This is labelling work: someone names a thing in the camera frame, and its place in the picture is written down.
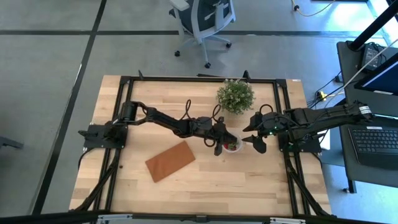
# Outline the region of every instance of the rectangular brown pad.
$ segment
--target rectangular brown pad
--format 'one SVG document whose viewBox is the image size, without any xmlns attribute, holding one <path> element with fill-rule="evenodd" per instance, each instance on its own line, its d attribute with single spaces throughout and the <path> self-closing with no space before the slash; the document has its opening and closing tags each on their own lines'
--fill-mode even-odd
<svg viewBox="0 0 398 224">
<path fill-rule="evenodd" d="M 154 182 L 158 182 L 175 171 L 185 167 L 195 160 L 188 144 L 183 141 L 180 144 L 158 154 L 145 161 Z"/>
</svg>

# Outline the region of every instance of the white cable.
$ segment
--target white cable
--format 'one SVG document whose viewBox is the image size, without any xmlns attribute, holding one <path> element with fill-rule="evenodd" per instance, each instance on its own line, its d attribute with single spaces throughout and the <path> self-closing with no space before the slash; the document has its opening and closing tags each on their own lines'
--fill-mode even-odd
<svg viewBox="0 0 398 224">
<path fill-rule="evenodd" d="M 302 16 L 305 16 L 305 17 L 315 16 L 316 14 L 321 13 L 323 10 L 327 9 L 327 8 L 328 8 L 330 5 L 332 5 L 335 1 L 336 1 L 336 0 L 333 0 L 331 3 L 329 3 L 329 5 L 327 5 L 326 7 L 324 7 L 321 11 L 318 11 L 318 12 L 316 12 L 316 13 L 314 13 L 314 14 L 310 14 L 310 15 L 303 14 L 303 13 L 301 12 L 300 9 L 297 9 L 297 12 L 300 13 Z M 292 0 L 292 3 L 293 3 L 293 8 L 294 8 L 295 6 L 297 6 L 297 5 L 296 5 L 296 2 L 294 2 L 294 0 Z"/>
<path fill-rule="evenodd" d="M 397 41 L 398 41 L 398 39 L 396 39 L 395 41 L 393 41 L 393 43 L 391 43 L 391 44 L 388 45 L 385 49 L 383 49 L 382 51 L 380 51 L 380 52 L 379 52 L 377 55 L 375 55 L 370 61 L 368 61 L 368 62 L 366 63 L 366 65 L 364 65 L 361 69 L 359 69 L 358 72 L 357 72 L 350 80 L 348 80 L 348 82 L 341 88 L 341 90 L 329 100 L 329 102 L 325 105 L 324 108 L 326 108 L 326 107 L 329 105 L 329 103 L 330 103 L 337 95 L 339 95 L 342 91 L 344 91 L 344 89 L 349 85 L 349 83 L 351 83 L 351 81 L 353 81 L 354 78 L 355 78 L 357 75 L 359 75 L 359 74 L 362 72 L 362 70 L 364 70 L 364 68 L 365 68 L 366 66 L 368 66 L 375 58 L 377 58 L 380 54 L 382 54 L 385 50 L 387 50 L 389 47 L 391 47 L 391 46 L 392 46 L 394 43 L 396 43 Z"/>
</svg>

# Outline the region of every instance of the wooden tabletop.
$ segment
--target wooden tabletop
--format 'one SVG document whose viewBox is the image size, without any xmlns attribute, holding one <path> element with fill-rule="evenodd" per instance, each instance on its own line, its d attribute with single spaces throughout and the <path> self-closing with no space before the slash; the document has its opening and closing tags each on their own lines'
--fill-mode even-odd
<svg viewBox="0 0 398 224">
<path fill-rule="evenodd" d="M 106 75 L 99 90 L 93 120 L 104 124 L 112 117 L 120 76 Z M 292 108 L 306 107 L 300 80 L 287 80 Z M 185 112 L 185 102 L 191 99 L 191 117 L 211 116 L 216 91 L 222 83 L 207 82 L 134 82 L 131 100 L 141 101 L 179 119 Z M 242 138 L 249 118 L 259 107 L 268 103 L 275 107 L 271 84 L 251 84 L 256 100 L 254 110 L 244 115 L 220 112 L 228 131 Z M 282 106 L 282 89 L 279 90 Z M 137 119 L 144 115 L 137 112 Z M 207 215 L 292 215 L 289 188 L 283 155 L 277 138 L 264 139 L 267 152 L 259 154 L 250 143 L 243 150 L 220 156 L 206 147 L 200 138 L 187 138 L 196 160 L 158 183 L 154 183 L 145 161 L 180 143 L 182 139 L 170 130 L 153 123 L 129 126 L 128 139 L 119 161 L 112 207 L 114 212 L 173 213 Z M 76 208 L 88 196 L 98 181 L 104 149 L 89 152 L 81 162 L 70 208 Z M 311 154 L 301 153 L 305 183 L 317 202 L 330 212 L 325 182 L 319 161 Z M 104 207 L 108 186 L 104 187 L 100 208 Z M 303 212 L 300 191 L 296 186 L 298 208 Z"/>
</svg>

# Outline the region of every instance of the concrete floor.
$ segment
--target concrete floor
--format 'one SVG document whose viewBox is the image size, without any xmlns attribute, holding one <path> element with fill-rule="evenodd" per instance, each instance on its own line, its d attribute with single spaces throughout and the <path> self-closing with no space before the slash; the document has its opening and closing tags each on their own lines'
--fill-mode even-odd
<svg viewBox="0 0 398 224">
<path fill-rule="evenodd" d="M 3 0 L 0 30 L 91 30 L 100 2 L 36 0 L 34 4 Z M 310 0 L 299 3 L 305 13 L 327 4 Z M 373 21 L 367 5 L 358 2 L 337 2 L 309 18 L 293 13 L 290 1 L 235 0 L 234 6 L 238 20 L 226 30 L 359 31 Z M 169 9 L 167 1 L 161 0 L 108 1 L 99 29 L 176 30 Z M 193 77 L 206 73 L 240 77 L 244 70 L 249 70 L 256 78 L 302 79 L 307 99 L 311 100 L 313 92 L 340 71 L 336 43 L 350 39 L 225 37 L 233 42 L 229 50 L 219 43 L 208 42 L 212 67 L 205 69 L 199 47 L 181 52 L 179 58 L 173 56 L 179 45 L 176 35 L 97 36 L 43 212 L 68 210 L 83 145 L 77 131 L 86 129 L 91 120 L 103 75 L 137 75 L 140 69 L 147 76 Z M 25 143 L 20 151 L 8 147 L 0 150 L 0 217 L 25 215 L 31 210 L 32 204 L 27 201 L 33 200 L 37 193 L 87 41 L 87 35 L 0 35 L 0 96 L 3 96 L 0 136 Z M 372 41 L 385 45 L 383 39 Z M 328 93 L 337 86 L 333 83 L 324 90 Z M 398 208 L 393 204 L 398 199 L 398 189 L 360 183 L 358 194 L 347 195 L 340 191 L 346 187 L 344 168 L 324 166 L 323 171 L 333 214 L 341 218 L 398 222 Z"/>
</svg>

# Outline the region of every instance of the monitor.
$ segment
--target monitor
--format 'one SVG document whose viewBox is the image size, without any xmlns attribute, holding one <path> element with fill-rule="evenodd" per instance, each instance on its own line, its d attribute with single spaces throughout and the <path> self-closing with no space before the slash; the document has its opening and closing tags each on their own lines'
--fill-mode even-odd
<svg viewBox="0 0 398 224">
<path fill-rule="evenodd" d="M 363 78 L 355 88 L 376 93 L 398 95 L 398 54 L 378 66 L 375 71 Z"/>
</svg>

